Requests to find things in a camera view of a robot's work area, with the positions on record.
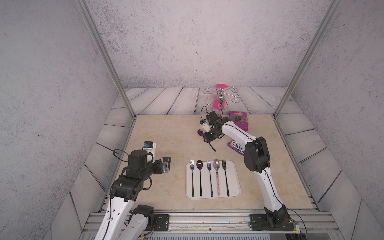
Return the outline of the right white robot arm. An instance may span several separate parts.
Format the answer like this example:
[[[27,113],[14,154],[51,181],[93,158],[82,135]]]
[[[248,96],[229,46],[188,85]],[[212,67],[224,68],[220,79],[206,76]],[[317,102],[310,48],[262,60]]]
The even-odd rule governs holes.
[[[244,163],[248,170],[253,172],[262,190],[267,224],[270,228],[289,220],[286,206],[281,201],[274,184],[270,169],[270,153],[267,142],[263,137],[255,137],[238,127],[228,117],[220,118],[216,112],[210,112],[200,120],[201,127],[205,130],[204,142],[210,144],[215,139],[228,136],[244,150]]]

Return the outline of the purple fork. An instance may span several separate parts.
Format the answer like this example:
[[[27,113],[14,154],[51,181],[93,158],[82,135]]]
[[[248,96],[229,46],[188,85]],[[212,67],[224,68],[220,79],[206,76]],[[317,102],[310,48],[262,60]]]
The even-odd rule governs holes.
[[[222,160],[222,168],[225,171],[226,190],[227,190],[227,196],[229,197],[230,191],[229,191],[228,178],[227,178],[227,162],[226,162],[226,160]]]

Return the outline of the purple spoon dark handle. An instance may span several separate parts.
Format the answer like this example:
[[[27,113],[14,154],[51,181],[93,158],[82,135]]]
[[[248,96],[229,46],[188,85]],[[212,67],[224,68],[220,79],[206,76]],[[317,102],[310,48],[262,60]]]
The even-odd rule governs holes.
[[[201,129],[198,130],[198,134],[199,134],[199,136],[202,136],[202,137],[204,136],[204,133]],[[213,149],[213,151],[216,152],[216,149],[210,143],[209,143],[209,145]]]

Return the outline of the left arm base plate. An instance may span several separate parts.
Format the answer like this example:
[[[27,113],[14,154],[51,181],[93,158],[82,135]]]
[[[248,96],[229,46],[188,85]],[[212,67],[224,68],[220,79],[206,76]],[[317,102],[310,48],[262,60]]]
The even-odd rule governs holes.
[[[167,232],[169,229],[170,215],[149,215],[148,225],[145,228],[147,232]]]

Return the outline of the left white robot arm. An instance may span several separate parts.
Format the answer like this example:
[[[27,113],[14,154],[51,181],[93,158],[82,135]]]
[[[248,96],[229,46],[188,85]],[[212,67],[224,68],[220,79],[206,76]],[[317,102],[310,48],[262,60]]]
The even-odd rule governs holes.
[[[170,170],[171,158],[155,159],[156,143],[145,141],[142,149],[128,155],[128,165],[110,189],[108,208],[95,237],[96,240],[136,240],[143,232],[155,229],[154,208],[138,205],[133,208],[141,191],[148,191],[144,182],[151,175],[161,175]]]

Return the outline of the blue fork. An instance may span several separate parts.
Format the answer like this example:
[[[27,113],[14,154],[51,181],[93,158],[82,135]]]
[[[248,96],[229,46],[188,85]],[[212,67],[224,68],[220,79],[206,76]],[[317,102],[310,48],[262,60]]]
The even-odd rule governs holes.
[[[212,170],[212,163],[211,161],[207,161],[207,168],[209,171],[209,177],[210,177],[210,191],[211,191],[211,197],[214,197],[214,192],[213,192],[213,185],[212,185],[212,176],[211,176],[211,170]]]

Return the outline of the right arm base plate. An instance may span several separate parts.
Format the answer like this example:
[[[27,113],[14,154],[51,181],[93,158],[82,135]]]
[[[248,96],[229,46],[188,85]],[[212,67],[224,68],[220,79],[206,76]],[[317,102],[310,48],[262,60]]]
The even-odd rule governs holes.
[[[273,227],[267,221],[266,214],[250,214],[249,227],[253,231],[291,231],[296,229],[292,220],[284,220],[281,224]]]

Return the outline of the silver spoon pink handle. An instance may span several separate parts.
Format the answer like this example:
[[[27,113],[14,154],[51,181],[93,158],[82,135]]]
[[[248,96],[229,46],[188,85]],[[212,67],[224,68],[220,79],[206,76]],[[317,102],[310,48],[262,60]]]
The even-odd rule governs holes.
[[[219,196],[221,194],[221,191],[220,191],[220,179],[219,179],[220,161],[217,160],[217,159],[214,161],[214,168],[215,168],[215,171],[216,171],[217,194]]]

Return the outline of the green handled fork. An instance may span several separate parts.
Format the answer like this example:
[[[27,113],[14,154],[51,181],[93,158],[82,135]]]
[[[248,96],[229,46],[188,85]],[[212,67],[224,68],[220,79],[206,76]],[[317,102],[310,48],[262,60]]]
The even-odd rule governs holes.
[[[195,161],[190,162],[190,169],[192,174],[192,197],[195,196],[195,189],[194,189],[194,169],[195,169]]]

